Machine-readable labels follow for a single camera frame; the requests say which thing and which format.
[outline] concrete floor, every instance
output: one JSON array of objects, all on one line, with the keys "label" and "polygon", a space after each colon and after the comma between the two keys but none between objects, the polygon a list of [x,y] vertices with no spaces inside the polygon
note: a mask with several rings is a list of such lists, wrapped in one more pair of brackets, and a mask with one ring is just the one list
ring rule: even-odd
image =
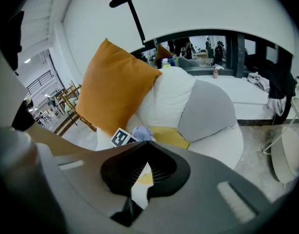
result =
[{"label": "concrete floor", "polygon": [[[78,126],[73,124],[62,137],[75,145],[95,151],[96,133],[80,120],[76,123]],[[279,182],[272,167],[271,156],[261,152],[280,128],[281,126],[241,127],[244,151],[235,168],[236,172],[256,185],[271,202],[292,190],[296,182]]]}]

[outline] wooden chair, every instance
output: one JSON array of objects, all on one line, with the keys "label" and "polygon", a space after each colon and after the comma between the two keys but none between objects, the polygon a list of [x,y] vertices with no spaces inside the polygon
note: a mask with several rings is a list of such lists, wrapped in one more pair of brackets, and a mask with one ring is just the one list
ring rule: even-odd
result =
[{"label": "wooden chair", "polygon": [[61,95],[59,95],[60,98],[62,98],[62,100],[64,100],[65,103],[67,103],[67,105],[71,108],[71,110],[79,117],[79,119],[85,123],[92,131],[96,132],[96,128],[94,126],[92,126],[92,124],[90,122],[88,122],[83,116],[81,116],[79,113],[77,113],[76,108],[71,104],[71,102],[68,100],[68,98],[74,94],[76,97],[77,95],[75,94],[75,92],[78,92],[78,89],[81,88],[81,85],[79,85],[78,87],[72,89],[73,86],[69,87],[68,89],[66,89]]}]

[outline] orange pillow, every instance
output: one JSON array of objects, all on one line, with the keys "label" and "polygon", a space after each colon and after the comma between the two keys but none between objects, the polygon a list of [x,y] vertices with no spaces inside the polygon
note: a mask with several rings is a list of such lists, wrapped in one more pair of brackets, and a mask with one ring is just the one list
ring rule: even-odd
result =
[{"label": "orange pillow", "polygon": [[156,54],[156,57],[155,57],[155,60],[154,60],[154,64],[156,64],[156,60],[157,59],[164,59],[164,58],[169,58],[169,57],[172,57],[173,54],[168,51],[167,49],[165,49],[161,44],[158,44],[157,45],[157,54]]},{"label": "orange pillow", "polygon": [[161,72],[105,39],[82,82],[77,112],[113,135],[126,128]]}]

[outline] black railing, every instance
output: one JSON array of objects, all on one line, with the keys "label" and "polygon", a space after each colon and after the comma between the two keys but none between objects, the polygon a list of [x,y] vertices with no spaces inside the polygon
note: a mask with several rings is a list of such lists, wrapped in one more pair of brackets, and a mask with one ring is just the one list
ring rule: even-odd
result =
[{"label": "black railing", "polygon": [[44,73],[42,76],[34,80],[31,84],[27,86],[28,96],[32,95],[35,91],[38,90],[43,84],[45,84],[47,81],[51,80],[53,75],[51,74],[51,71]]}]

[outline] white sofa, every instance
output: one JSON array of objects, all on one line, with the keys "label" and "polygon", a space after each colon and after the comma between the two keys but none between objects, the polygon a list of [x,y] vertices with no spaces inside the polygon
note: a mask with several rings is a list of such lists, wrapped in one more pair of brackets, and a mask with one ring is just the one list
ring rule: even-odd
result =
[{"label": "white sofa", "polygon": [[[136,113],[128,121],[127,132],[132,133],[134,127],[141,125],[178,127],[196,78],[178,67],[165,68],[161,71],[163,74],[156,80]],[[100,129],[96,132],[96,150],[112,148],[111,137]],[[227,127],[214,135],[192,142],[188,150],[213,157],[234,169],[243,153],[243,135],[238,125],[234,128]]]}]

